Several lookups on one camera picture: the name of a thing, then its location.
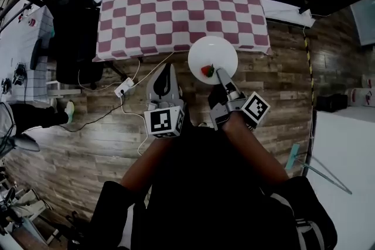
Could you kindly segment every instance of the checkered tablecloth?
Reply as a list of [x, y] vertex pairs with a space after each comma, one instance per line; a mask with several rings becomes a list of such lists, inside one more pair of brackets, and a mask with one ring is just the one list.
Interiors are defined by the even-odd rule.
[[94, 61], [189, 50], [204, 36], [270, 48], [260, 0], [103, 0]]

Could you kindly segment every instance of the electrical outlet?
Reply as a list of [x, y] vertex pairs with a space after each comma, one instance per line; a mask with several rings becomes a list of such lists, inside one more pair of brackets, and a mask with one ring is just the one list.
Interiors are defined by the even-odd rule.
[[127, 91], [134, 85], [134, 82], [128, 77], [122, 84], [120, 84], [116, 90], [115, 94], [118, 98], [121, 98], [123, 94], [126, 94]]

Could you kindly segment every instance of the black pants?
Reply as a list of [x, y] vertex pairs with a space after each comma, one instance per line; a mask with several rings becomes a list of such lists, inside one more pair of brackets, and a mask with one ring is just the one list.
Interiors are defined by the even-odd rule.
[[65, 112], [55, 113], [53, 107], [36, 108], [30, 104], [12, 104], [11, 108], [17, 127], [17, 135], [36, 126], [47, 128], [65, 124], [69, 119]]

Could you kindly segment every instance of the white wall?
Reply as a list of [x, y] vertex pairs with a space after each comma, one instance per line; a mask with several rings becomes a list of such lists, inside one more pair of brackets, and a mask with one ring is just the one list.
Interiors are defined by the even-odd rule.
[[[375, 241], [375, 123], [318, 112], [313, 156], [353, 192], [349, 195], [308, 172], [319, 201], [335, 224], [335, 249], [369, 250]], [[324, 172], [314, 160], [311, 166]]]

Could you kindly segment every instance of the sneaker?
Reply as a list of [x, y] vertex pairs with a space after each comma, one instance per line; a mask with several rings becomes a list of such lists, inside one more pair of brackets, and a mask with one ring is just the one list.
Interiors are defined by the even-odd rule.
[[66, 124], [72, 123], [74, 114], [74, 103], [72, 101], [66, 104], [65, 113], [68, 115], [68, 122]]
[[51, 107], [53, 107], [54, 113], [57, 113], [57, 99], [56, 98], [52, 98], [50, 100], [49, 104], [51, 105]]

